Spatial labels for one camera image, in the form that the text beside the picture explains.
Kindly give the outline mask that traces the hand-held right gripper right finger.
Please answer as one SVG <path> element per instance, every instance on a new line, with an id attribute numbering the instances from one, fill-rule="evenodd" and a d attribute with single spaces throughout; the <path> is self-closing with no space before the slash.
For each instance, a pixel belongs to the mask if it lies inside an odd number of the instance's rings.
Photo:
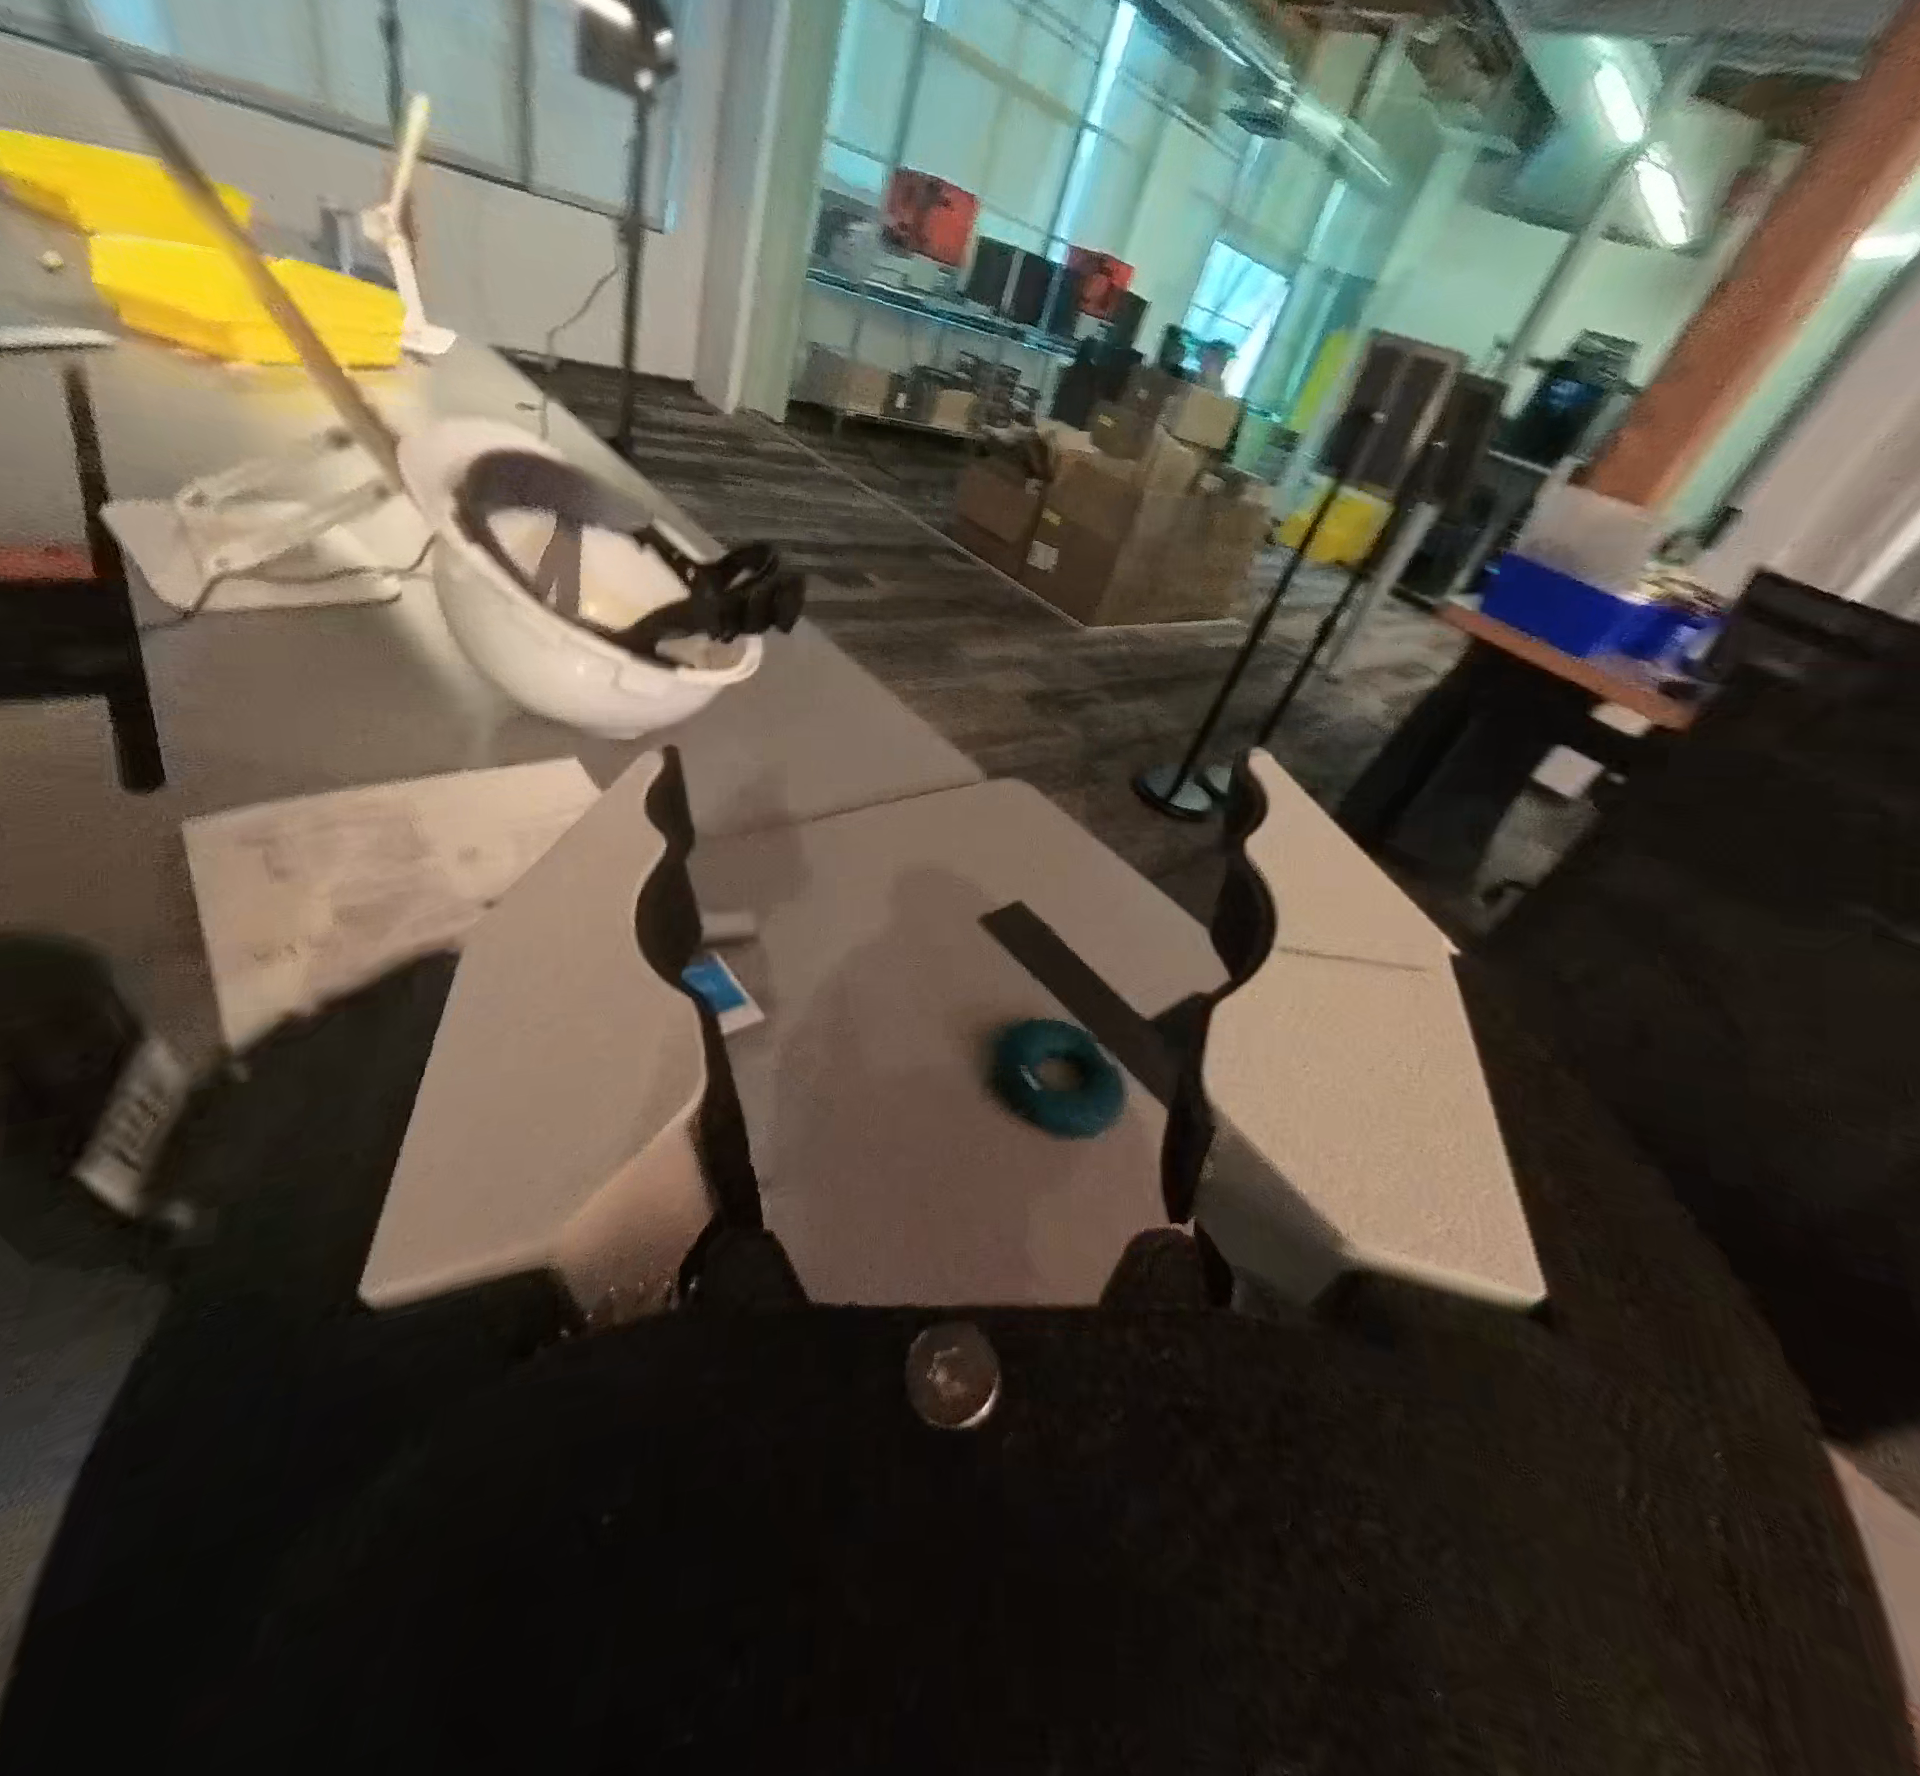
<path id="1" fill-rule="evenodd" d="M 1232 772 L 1187 1206 L 1244 1310 L 1548 1295 L 1448 935 L 1267 752 Z"/>

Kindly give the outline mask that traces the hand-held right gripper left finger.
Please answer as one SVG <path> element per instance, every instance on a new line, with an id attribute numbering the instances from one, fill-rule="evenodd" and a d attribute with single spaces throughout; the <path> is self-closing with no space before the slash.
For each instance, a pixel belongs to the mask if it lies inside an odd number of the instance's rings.
<path id="1" fill-rule="evenodd" d="M 452 969 L 358 1299 L 521 1274 L 575 1310 L 669 1310 L 761 1204 L 704 949 L 674 747 L 640 755 L 493 904 Z"/>

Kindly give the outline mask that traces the blue and white card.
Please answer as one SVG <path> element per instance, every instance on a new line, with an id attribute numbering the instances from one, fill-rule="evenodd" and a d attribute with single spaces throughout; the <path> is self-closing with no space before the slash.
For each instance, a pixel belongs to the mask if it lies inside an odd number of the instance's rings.
<path id="1" fill-rule="evenodd" d="M 761 1006 L 731 965 L 711 949 L 683 967 L 682 986 L 714 1021 L 722 1036 L 744 1032 L 765 1021 Z"/>

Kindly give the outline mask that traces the printed instruction paper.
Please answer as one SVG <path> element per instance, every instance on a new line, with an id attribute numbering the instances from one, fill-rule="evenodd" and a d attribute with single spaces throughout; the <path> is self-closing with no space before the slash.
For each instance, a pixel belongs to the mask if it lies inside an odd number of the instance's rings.
<path id="1" fill-rule="evenodd" d="M 184 820 L 228 1050 L 457 945 L 599 793 L 577 760 L 558 757 Z"/>

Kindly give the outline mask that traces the long black tape strip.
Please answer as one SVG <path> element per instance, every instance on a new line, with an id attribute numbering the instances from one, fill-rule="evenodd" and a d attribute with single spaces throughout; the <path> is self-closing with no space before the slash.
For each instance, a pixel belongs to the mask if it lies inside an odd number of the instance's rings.
<path id="1" fill-rule="evenodd" d="M 1187 1059 L 1191 1016 L 1201 993 L 1187 991 L 1144 1014 L 1101 978 L 1026 904 L 985 912 L 980 929 L 1024 973 L 1043 986 L 1133 1081 L 1164 1109 L 1173 1103 Z"/>

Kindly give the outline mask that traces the white hard hat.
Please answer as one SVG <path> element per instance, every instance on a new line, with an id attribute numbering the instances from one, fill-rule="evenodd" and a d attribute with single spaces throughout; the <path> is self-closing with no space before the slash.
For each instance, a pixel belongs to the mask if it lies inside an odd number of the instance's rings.
<path id="1" fill-rule="evenodd" d="M 463 657 L 542 722 L 654 740 L 754 678 L 802 573 L 765 542 L 707 554 L 607 476 L 498 419 L 399 445 L 429 581 Z"/>

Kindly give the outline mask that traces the wooden desk with black legs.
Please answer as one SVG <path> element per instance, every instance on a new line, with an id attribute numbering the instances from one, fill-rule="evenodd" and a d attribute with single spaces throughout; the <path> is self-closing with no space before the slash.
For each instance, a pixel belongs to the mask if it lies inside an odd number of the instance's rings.
<path id="1" fill-rule="evenodd" d="M 1617 764 L 1630 738 L 1599 709 L 1678 736 L 1695 715 L 1635 661 L 1574 657 L 1481 611 L 1449 604 L 1466 640 L 1454 663 L 1393 728 L 1334 818 L 1365 853 L 1449 889 L 1475 880 L 1512 805 L 1553 752 Z"/>

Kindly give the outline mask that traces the black mesh office chair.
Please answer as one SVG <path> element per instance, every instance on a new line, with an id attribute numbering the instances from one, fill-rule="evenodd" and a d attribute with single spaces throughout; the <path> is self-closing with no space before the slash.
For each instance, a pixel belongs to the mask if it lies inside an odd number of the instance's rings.
<path id="1" fill-rule="evenodd" d="M 1916 1432 L 1916 624 L 1763 576 L 1723 644 L 1488 951 L 1863 1444 Z"/>

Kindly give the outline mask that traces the blue plastic bin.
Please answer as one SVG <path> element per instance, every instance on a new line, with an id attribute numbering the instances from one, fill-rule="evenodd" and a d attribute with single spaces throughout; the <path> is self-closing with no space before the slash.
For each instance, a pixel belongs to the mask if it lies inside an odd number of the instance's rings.
<path id="1" fill-rule="evenodd" d="M 1489 567 L 1478 611 L 1576 660 L 1646 663 L 1691 660 L 1725 622 L 1690 591 L 1599 589 L 1515 549 Z"/>

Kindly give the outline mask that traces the yellow floor bin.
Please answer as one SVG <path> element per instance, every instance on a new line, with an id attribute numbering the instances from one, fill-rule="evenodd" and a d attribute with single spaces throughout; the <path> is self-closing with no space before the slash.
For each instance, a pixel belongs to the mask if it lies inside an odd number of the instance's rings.
<path id="1" fill-rule="evenodd" d="M 1275 543 L 1307 549 L 1308 563 L 1353 567 L 1380 537 L 1395 505 L 1355 486 L 1325 486 L 1302 496 L 1275 529 Z"/>

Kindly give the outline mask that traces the clear acrylic stand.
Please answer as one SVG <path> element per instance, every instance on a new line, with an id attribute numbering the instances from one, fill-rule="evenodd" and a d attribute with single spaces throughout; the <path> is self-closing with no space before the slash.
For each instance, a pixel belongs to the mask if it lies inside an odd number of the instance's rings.
<path id="1" fill-rule="evenodd" d="M 373 455 L 341 428 L 246 458 L 182 484 L 170 500 L 203 581 L 250 578 L 304 554 L 395 492 Z"/>

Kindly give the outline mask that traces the stack of cardboard boxes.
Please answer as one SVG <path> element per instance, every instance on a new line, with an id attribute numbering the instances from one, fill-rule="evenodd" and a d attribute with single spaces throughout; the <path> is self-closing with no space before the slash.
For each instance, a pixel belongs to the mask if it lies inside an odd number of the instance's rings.
<path id="1" fill-rule="evenodd" d="M 1272 490 L 1157 424 L 1099 415 L 996 428 L 962 469 L 945 533 L 1083 628 L 1234 617 Z"/>

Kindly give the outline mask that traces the yellow foam pieces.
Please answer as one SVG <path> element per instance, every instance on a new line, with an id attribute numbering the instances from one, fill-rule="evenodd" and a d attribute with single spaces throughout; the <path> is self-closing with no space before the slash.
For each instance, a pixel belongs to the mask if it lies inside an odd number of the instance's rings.
<path id="1" fill-rule="evenodd" d="M 267 268 L 344 368 L 395 368 L 403 305 L 384 285 L 317 262 L 271 256 Z M 296 367 L 228 253 L 129 235 L 88 238 L 88 273 L 131 330 L 221 362 Z"/>

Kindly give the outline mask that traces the black light tripod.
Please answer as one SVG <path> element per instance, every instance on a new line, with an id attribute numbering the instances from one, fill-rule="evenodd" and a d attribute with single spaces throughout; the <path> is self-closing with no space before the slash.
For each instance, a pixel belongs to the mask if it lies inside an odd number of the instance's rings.
<path id="1" fill-rule="evenodd" d="M 678 74 L 678 30 L 664 0 L 597 0 L 575 16 L 575 67 L 631 102 L 619 218 L 621 327 L 610 449 L 631 455 L 637 410 L 640 281 L 649 236 L 651 150 L 660 94 Z"/>

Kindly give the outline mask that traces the white articulated stand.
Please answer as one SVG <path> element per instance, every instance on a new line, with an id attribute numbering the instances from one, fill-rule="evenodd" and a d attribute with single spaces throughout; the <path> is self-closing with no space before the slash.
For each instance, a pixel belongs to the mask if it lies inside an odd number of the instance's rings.
<path id="1" fill-rule="evenodd" d="M 400 302 L 400 352 L 419 362 L 448 354 L 456 335 L 429 320 L 419 290 L 419 256 L 413 215 L 413 188 L 429 125 L 429 98 L 411 91 L 403 99 L 381 196 L 365 210 L 348 212 L 325 206 L 322 213 L 324 265 L 353 279 L 374 279 L 373 258 Z"/>

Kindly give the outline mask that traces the yellow plastic tray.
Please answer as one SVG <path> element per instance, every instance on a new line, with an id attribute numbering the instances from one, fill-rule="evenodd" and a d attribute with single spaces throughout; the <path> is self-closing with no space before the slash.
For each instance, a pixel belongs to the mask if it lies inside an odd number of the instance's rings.
<path id="1" fill-rule="evenodd" d="M 84 236 L 209 247 L 214 229 L 156 156 L 1 131 L 5 196 Z"/>

